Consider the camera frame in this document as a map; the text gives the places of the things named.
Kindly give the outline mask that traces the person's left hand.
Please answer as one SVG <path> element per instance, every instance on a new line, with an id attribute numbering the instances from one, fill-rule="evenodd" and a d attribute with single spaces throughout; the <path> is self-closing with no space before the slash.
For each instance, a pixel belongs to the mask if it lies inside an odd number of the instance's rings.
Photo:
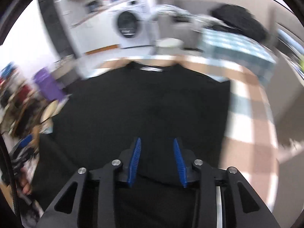
<path id="1" fill-rule="evenodd" d="M 25 195 L 31 194 L 31 185 L 26 178 L 20 179 L 20 186 L 23 194 Z"/>

